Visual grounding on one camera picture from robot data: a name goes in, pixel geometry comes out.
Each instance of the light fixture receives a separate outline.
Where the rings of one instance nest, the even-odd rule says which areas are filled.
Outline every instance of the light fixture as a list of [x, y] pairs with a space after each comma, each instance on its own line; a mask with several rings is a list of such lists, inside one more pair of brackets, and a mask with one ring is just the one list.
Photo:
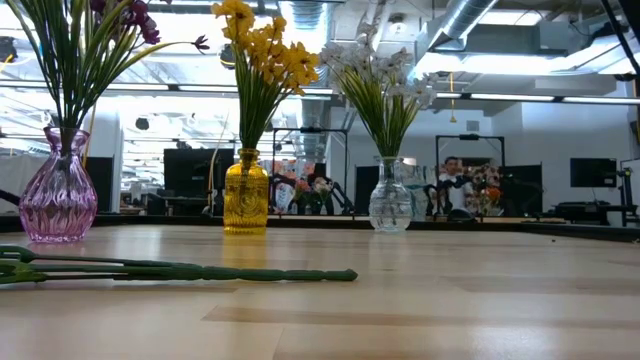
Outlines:
[[640, 98], [567, 96], [562, 99], [562, 102], [574, 104], [640, 105]]
[[549, 102], [554, 99], [553, 96], [542, 95], [505, 95], [505, 94], [471, 94], [472, 99], [476, 100], [501, 100], [501, 101], [542, 101]]
[[163, 84], [111, 84], [107, 86], [107, 90], [169, 90], [167, 85]]
[[436, 94], [436, 99], [460, 99], [462, 94], [439, 92]]
[[44, 81], [0, 80], [0, 86], [21, 87], [21, 88], [46, 88], [47, 83], [45, 83]]
[[[237, 93], [237, 86], [215, 86], [215, 85], [180, 85], [180, 91], [193, 92], [215, 92], [215, 93]], [[331, 95], [333, 90], [329, 88], [303, 87], [306, 95]]]
[[235, 93], [238, 92], [236, 86], [209, 86], [209, 85], [180, 85], [180, 91], [193, 91], [193, 92], [226, 92]]

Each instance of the table surface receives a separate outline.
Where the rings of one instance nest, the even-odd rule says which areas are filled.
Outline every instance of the table surface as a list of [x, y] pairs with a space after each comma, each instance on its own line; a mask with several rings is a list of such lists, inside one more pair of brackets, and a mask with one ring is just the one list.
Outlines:
[[[24, 234], [0, 243], [27, 245]], [[0, 359], [640, 359], [638, 245], [523, 233], [120, 226], [36, 252], [280, 269], [353, 283], [0, 286]]]

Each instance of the ceiling duct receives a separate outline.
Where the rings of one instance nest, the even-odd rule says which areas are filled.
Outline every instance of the ceiling duct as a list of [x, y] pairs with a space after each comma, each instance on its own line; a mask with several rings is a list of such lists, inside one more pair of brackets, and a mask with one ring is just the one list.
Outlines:
[[[315, 1], [291, 1], [281, 2], [282, 15], [289, 20], [289, 27], [293, 27], [293, 34], [299, 40], [313, 41], [318, 49], [307, 49], [311, 52], [319, 52], [321, 47], [329, 41], [330, 21], [333, 13], [333, 4]], [[318, 81], [312, 86], [323, 86], [326, 84], [328, 69], [326, 67], [316, 68]], [[327, 101], [301, 100], [302, 127], [314, 127], [328, 129], [329, 104]], [[296, 155], [311, 161], [323, 161], [325, 147], [327, 144], [326, 133], [292, 133]]]
[[439, 29], [431, 38], [429, 50], [449, 42], [464, 49], [467, 35], [498, 0], [450, 0], [438, 22]]
[[[302, 127], [315, 129], [330, 128], [330, 105], [328, 101], [301, 100]], [[297, 157], [316, 162], [324, 161], [328, 133], [297, 132], [292, 134]]]

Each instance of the vase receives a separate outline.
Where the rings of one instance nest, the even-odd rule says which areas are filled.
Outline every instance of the vase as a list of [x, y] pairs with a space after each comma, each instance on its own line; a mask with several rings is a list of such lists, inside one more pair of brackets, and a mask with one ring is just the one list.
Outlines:
[[404, 231], [411, 222], [411, 194], [399, 176], [400, 161], [396, 157], [382, 157], [378, 185], [369, 201], [369, 221], [376, 231]]
[[287, 184], [280, 183], [276, 186], [276, 206], [275, 212], [277, 214], [286, 214], [289, 211], [289, 204], [293, 200], [294, 190]]
[[260, 152], [238, 150], [240, 162], [227, 170], [224, 194], [224, 231], [227, 234], [263, 234], [269, 209], [269, 175], [258, 164]]
[[89, 133], [45, 128], [51, 155], [27, 184], [20, 221], [31, 241], [81, 241], [98, 210], [96, 191], [80, 161]]

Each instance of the flower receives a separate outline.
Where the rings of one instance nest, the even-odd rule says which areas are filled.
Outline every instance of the flower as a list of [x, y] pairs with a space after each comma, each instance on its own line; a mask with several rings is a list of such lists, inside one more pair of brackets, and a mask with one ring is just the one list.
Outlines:
[[411, 54], [407, 52], [407, 48], [403, 47], [400, 51], [391, 55], [390, 60], [391, 60], [391, 63], [393, 63], [395, 66], [401, 68], [409, 60], [411, 60], [411, 57], [412, 57]]
[[91, 11], [104, 15], [104, 8], [107, 6], [107, 0], [91, 0], [89, 6], [91, 7]]
[[429, 78], [424, 77], [422, 80], [414, 80], [413, 85], [409, 87], [409, 94], [416, 98], [421, 105], [431, 105], [436, 98], [435, 91], [429, 85]]
[[287, 26], [287, 20], [285, 20], [282, 16], [277, 16], [273, 18], [273, 39], [274, 40], [282, 40], [282, 33], [284, 32], [284, 28]]
[[223, 29], [223, 34], [231, 40], [246, 34], [255, 22], [251, 7], [241, 0], [225, 0], [222, 5], [213, 4], [211, 10], [216, 18], [225, 17], [227, 27]]
[[358, 29], [356, 30], [356, 32], [358, 33], [358, 35], [364, 35], [358, 39], [358, 43], [361, 45], [366, 45], [368, 44], [368, 41], [370, 41], [369, 39], [371, 39], [373, 35], [378, 32], [378, 28], [375, 25], [361, 22], [360, 25], [358, 25]]
[[497, 203], [500, 200], [500, 196], [502, 196], [500, 189], [493, 186], [487, 187], [486, 194], [489, 200], [494, 204]]
[[303, 195], [309, 193], [311, 191], [311, 187], [309, 183], [304, 179], [298, 179], [296, 181], [296, 188], [293, 194], [293, 200], [296, 201], [300, 199]]
[[136, 0], [133, 4], [131, 4], [131, 11], [134, 16], [134, 23], [139, 26], [145, 26], [146, 22], [149, 20], [149, 15], [147, 11], [149, 7], [147, 3], [142, 0]]
[[300, 86], [306, 86], [318, 80], [318, 74], [315, 71], [318, 61], [318, 55], [307, 52], [301, 42], [292, 43], [283, 54], [283, 65], [290, 74], [286, 83], [287, 88], [296, 94], [304, 95]]
[[160, 31], [156, 29], [156, 22], [147, 17], [147, 21], [142, 26], [142, 38], [144, 42], [155, 45], [160, 42]]
[[318, 177], [313, 182], [313, 190], [317, 193], [326, 195], [331, 189], [331, 184], [329, 184], [325, 178]]
[[320, 52], [320, 63], [335, 66], [340, 62], [340, 57], [344, 52], [344, 47], [336, 43], [328, 43]]
[[196, 49], [198, 49], [198, 51], [200, 51], [200, 53], [204, 54], [202, 52], [202, 50], [209, 50], [210, 47], [209, 45], [205, 45], [204, 43], [207, 42], [207, 38], [204, 37], [204, 35], [200, 35], [196, 41], [192, 42], [191, 45], [195, 46]]

